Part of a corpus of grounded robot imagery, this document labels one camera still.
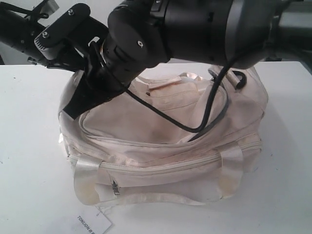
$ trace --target bolt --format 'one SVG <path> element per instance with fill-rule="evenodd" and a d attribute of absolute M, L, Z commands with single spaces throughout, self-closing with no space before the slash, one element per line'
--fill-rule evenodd
<path fill-rule="evenodd" d="M 143 48 L 143 42 L 141 42 L 140 40 L 137 41 L 137 44 L 139 45 L 139 47 Z"/>
<path fill-rule="evenodd" d="M 69 14 L 70 16 L 73 16 L 75 13 L 74 13 L 73 9 L 70 9 L 70 10 L 68 10 L 68 14 Z"/>
<path fill-rule="evenodd" d="M 50 35 L 49 35 L 47 32 L 43 32 L 43 33 L 42 33 L 42 37 L 43 37 L 43 38 L 48 38 L 49 36 L 50 36 Z"/>

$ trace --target white table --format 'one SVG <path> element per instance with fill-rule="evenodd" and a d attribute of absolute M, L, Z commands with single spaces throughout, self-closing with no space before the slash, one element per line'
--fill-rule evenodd
<path fill-rule="evenodd" d="M 208 67 L 164 64 L 146 73 L 207 76 Z M 312 233 L 312 77 L 295 62 L 256 67 L 270 94 L 260 129 L 264 150 L 236 196 L 209 208 L 115 207 L 107 213 L 114 224 L 109 234 Z M 0 66 L 2 234 L 48 233 L 64 213 L 82 207 L 58 144 L 59 96 L 70 75 L 40 66 Z"/>

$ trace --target white bag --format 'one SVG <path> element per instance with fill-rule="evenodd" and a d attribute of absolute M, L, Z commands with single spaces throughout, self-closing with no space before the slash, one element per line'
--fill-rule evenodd
<path fill-rule="evenodd" d="M 221 67 L 210 70 L 218 74 Z M 78 199 L 98 206 L 204 205 L 232 196 L 261 152 L 258 127 L 268 102 L 256 70 L 239 71 L 246 75 L 247 84 L 236 90 L 229 82 L 236 76 L 228 72 L 201 134 L 179 129 L 126 93 L 73 121 L 61 110 L 82 76 L 82 72 L 74 74 L 61 99 L 59 122 Z M 129 89 L 195 128 L 202 121 L 212 84 L 183 73 L 159 80 L 138 77 Z"/>

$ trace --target bag strap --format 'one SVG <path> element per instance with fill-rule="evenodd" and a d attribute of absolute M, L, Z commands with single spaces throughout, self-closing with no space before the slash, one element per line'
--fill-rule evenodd
<path fill-rule="evenodd" d="M 211 202 L 233 196 L 243 176 L 243 153 L 239 145 L 235 142 L 218 147 L 217 149 L 222 158 L 222 169 L 218 182 L 220 198 L 217 200 L 198 202 L 177 194 L 139 193 L 124 196 L 118 195 L 112 200 L 101 201 L 96 191 L 96 183 L 98 179 L 98 169 L 102 160 L 88 155 L 81 155 L 76 164 L 74 173 L 76 196 L 84 205 L 104 207 L 155 202 L 168 202 L 192 206 L 207 205 Z"/>

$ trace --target wire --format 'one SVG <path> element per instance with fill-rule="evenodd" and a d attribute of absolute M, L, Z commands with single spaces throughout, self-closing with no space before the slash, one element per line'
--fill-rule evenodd
<path fill-rule="evenodd" d="M 211 114 L 211 110 L 212 110 L 212 106 L 215 100 L 215 96 L 217 94 L 217 91 L 219 89 L 219 86 L 222 83 L 223 78 L 225 77 L 225 75 L 227 74 L 227 72 L 230 70 L 230 68 L 238 61 L 240 60 L 242 57 L 245 57 L 249 54 L 253 54 L 256 52 L 260 52 L 261 50 L 263 50 L 263 44 L 257 45 L 255 47 L 250 48 L 249 50 L 237 55 L 236 57 L 234 57 L 233 59 L 231 59 L 228 64 L 226 66 L 224 66 L 222 68 L 222 70 L 220 71 L 219 75 L 217 76 L 217 78 L 214 80 L 214 84 L 211 88 L 208 100 L 207 100 L 207 104 L 206 104 L 206 108 L 205 108 L 205 113 L 203 116 L 203 120 L 202 123 L 200 124 L 199 127 L 197 128 L 190 128 L 185 126 L 184 124 L 176 121 L 175 119 L 171 118 L 170 116 L 166 115 L 165 113 L 161 112 L 160 110 L 158 110 L 157 108 L 155 108 L 154 106 L 152 106 L 151 104 L 145 102 L 144 100 L 140 99 L 138 96 L 136 96 L 134 93 L 132 93 L 130 90 L 128 90 L 115 76 L 114 74 L 108 69 L 108 67 L 106 66 L 106 63 L 103 59 L 103 57 L 101 56 L 100 52 L 99 52 L 99 46 L 93 41 L 91 43 L 91 46 L 93 46 L 93 48 L 96 51 L 97 57 L 99 59 L 99 61 L 101 62 L 102 66 L 104 68 L 107 69 L 107 72 L 109 73 L 109 75 L 111 75 L 122 87 L 122 89 L 124 90 L 124 92 L 126 92 L 129 96 L 131 96 L 133 99 L 135 99 L 136 101 L 138 101 L 139 103 L 141 103 L 142 105 L 146 106 L 147 108 L 151 109 L 152 111 L 154 111 L 156 114 L 160 115 L 161 117 L 165 118 L 166 120 L 168 120 L 169 122 L 171 122 L 172 124 L 174 124 L 175 126 L 183 129 L 184 131 L 190 132 L 190 133 L 200 133 L 202 130 L 204 130 L 206 128 L 206 125 L 208 123 L 210 114 Z"/>

